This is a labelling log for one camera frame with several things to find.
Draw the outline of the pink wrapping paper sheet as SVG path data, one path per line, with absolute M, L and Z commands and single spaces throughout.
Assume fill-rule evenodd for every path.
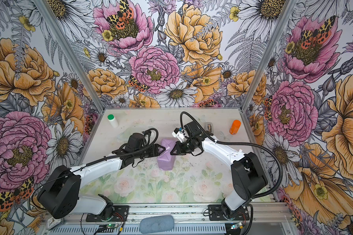
M 161 170 L 170 171 L 173 169 L 176 157 L 171 155 L 171 151 L 175 145 L 176 142 L 173 140 L 163 139 L 161 141 L 161 146 L 165 148 L 165 151 L 157 158 L 157 164 Z

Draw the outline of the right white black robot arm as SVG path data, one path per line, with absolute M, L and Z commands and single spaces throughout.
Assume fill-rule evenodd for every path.
M 268 185 L 267 178 L 258 157 L 252 153 L 243 153 L 224 144 L 212 133 L 203 131 L 195 122 L 176 128 L 173 137 L 177 138 L 171 155 L 192 154 L 198 156 L 209 153 L 230 168 L 233 191 L 221 202 L 221 210 L 227 219 L 233 219 L 239 208 L 246 206 L 253 197 Z

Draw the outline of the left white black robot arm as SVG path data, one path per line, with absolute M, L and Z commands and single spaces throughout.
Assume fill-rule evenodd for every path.
M 114 215 L 113 203 L 103 194 L 83 195 L 80 189 L 88 183 L 128 166 L 135 161 L 158 157 L 166 148 L 151 139 L 153 129 L 132 134 L 127 143 L 114 150 L 110 156 L 75 167 L 57 167 L 37 195 L 37 200 L 53 218 L 85 213 L 109 221 Z

